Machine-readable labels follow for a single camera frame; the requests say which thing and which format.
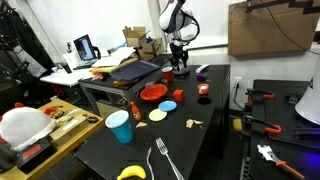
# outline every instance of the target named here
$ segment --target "red plate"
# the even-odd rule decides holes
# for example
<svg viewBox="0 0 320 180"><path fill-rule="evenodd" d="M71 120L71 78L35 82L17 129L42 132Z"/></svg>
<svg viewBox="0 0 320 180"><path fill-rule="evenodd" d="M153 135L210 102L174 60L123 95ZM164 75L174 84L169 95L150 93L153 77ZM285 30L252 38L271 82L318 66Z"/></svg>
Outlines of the red plate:
<svg viewBox="0 0 320 180"><path fill-rule="evenodd" d="M140 93L140 97L143 100L154 101L160 100L162 96L164 96L168 91L168 88L163 84L154 84L152 86L148 86Z"/></svg>

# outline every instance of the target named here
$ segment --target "yellow banana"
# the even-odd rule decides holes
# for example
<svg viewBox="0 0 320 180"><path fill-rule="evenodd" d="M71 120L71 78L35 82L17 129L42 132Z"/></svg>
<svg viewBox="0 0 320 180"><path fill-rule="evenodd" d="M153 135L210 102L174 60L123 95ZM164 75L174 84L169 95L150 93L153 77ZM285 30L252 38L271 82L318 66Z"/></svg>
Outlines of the yellow banana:
<svg viewBox="0 0 320 180"><path fill-rule="evenodd" d="M133 166L128 166L126 167L121 174L117 177L117 180L122 180L124 178L128 178L131 176L138 176L141 179L146 178L146 172L141 166L138 165L133 165Z"/></svg>

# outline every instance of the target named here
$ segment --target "plate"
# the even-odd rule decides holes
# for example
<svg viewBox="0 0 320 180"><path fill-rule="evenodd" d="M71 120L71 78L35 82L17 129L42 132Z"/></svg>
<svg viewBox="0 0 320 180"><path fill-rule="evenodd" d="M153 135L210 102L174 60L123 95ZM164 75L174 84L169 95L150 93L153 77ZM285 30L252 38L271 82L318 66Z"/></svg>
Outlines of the plate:
<svg viewBox="0 0 320 180"><path fill-rule="evenodd" d="M150 112L149 119L151 121L161 121L167 116L167 112L161 111L160 109L155 109Z"/></svg>
<svg viewBox="0 0 320 180"><path fill-rule="evenodd" d="M162 96L164 96L168 91L168 88L163 84L154 84L148 86L147 88L143 89L140 93L140 97L146 101L154 101L160 100Z"/></svg>
<svg viewBox="0 0 320 180"><path fill-rule="evenodd" d="M172 111L176 107L177 107L177 103L174 101L164 101L164 102L160 103L158 106L158 108L161 111L165 111L165 112Z"/></svg>

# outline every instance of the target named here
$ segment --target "blue cup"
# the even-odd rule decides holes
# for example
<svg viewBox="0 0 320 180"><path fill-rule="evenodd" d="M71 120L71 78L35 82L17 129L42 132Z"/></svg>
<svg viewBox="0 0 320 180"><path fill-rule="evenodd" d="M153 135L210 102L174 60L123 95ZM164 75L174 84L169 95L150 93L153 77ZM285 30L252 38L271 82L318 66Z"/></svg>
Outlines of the blue cup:
<svg viewBox="0 0 320 180"><path fill-rule="evenodd" d="M122 144L129 143L133 139L132 128L128 120L129 113L120 110L110 114L105 121L106 126L112 130Z"/></svg>

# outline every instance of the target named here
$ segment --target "desk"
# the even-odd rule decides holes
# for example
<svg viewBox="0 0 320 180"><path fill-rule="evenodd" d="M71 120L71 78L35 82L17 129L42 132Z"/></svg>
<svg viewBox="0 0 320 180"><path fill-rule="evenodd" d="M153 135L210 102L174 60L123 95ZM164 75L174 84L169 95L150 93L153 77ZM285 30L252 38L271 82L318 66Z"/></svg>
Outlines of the desk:
<svg viewBox="0 0 320 180"><path fill-rule="evenodd" d="M297 116L294 105L289 104L285 98L288 94L303 95L308 82L304 81L273 81L273 80L255 80L254 88L266 90L275 93L275 99L264 100L263 102L254 102L252 115L268 121L271 124L279 124L282 127L282 133L273 138L288 140L294 143L304 144L320 149L320 140L297 140L292 132L297 126L315 127L311 122ZM250 145L250 174L253 179L292 179L290 175L275 168L271 162L261 159L257 152L257 144L263 141L269 144L279 159L284 160L303 174L308 179L319 179L320 177L320 154L319 151L308 150L298 146L277 142L267 139L261 133L263 126L253 125Z"/></svg>
<svg viewBox="0 0 320 180"><path fill-rule="evenodd" d="M51 106L64 106L64 110L73 110L77 108L69 103L66 103L62 100L56 99L39 109L44 111L46 108ZM87 111L80 110L79 114L90 114ZM20 171L16 166L7 171L4 174L0 174L0 179L10 179L10 180L22 180L22 179L38 179L43 173L49 170L55 163L60 161L64 156L69 154L73 149L78 147L81 143L83 143L90 135L95 133L97 130L104 126L104 121L102 118L99 118L99 121L95 124L89 124L86 128L84 128L80 133L76 134L72 139L66 142L64 145L57 148L57 152L54 153L49 159L44 161L41 165L39 165L36 169L31 171L29 174L24 174Z"/></svg>
<svg viewBox="0 0 320 180"><path fill-rule="evenodd" d="M157 105L150 105L137 99L135 102L140 108L143 121L148 125L135 128L135 120L132 113L129 113L129 121L134 131L132 142L120 144L110 129L103 128L90 137L75 155L100 178L115 179L123 168L139 164L146 170L147 179L150 179L146 155L149 147L152 147L150 162L155 179L176 179L169 162L160 154L155 143L155 139L161 137L184 178L200 180L207 157L217 156L217 153L223 152L224 145L215 144L214 141L223 142L225 128L228 127L230 66L212 65L209 66L208 72L205 72L210 80L207 82L210 85L208 96L212 100L208 105L197 103L199 98L197 86L201 83L196 80L195 70L198 67L190 66L189 75L176 77L172 84L167 84L168 93L163 100L172 100L175 89L184 90L185 100L178 102L177 109L169 112L165 120L150 121L149 112L157 108ZM188 129L185 127L188 119L203 121L204 124L202 128Z"/></svg>
<svg viewBox="0 0 320 180"><path fill-rule="evenodd" d="M40 78L40 81L71 87L77 85L80 79L89 77L91 77L89 69L81 69L73 71L70 74L65 71L53 73L49 76Z"/></svg>
<svg viewBox="0 0 320 180"><path fill-rule="evenodd" d="M170 56L171 54L161 54L153 58L152 60L150 60L150 62L155 63L160 67L165 66ZM112 94L116 94L117 96L123 96L126 99L126 101L130 103L132 100L134 100L137 97L136 93L141 88L143 88L146 83L150 81L156 82L162 76L163 76L162 71L161 69L159 69L158 71L155 71L149 74L148 76L140 79L137 83L127 85L127 86L121 86L121 87L114 87L113 86L114 79L111 79L110 77L106 78L105 81L101 81L99 79L94 81L92 81L91 79L82 79L82 80L79 80L79 83L93 108L93 112L95 114L100 114L97 103L96 103L98 99L93 94L93 91L98 90L101 92L105 92L106 93L105 96L108 97L108 101L109 101L108 103L111 104L111 106L116 104L115 102L117 101L117 99L115 99L114 96L112 96Z"/></svg>

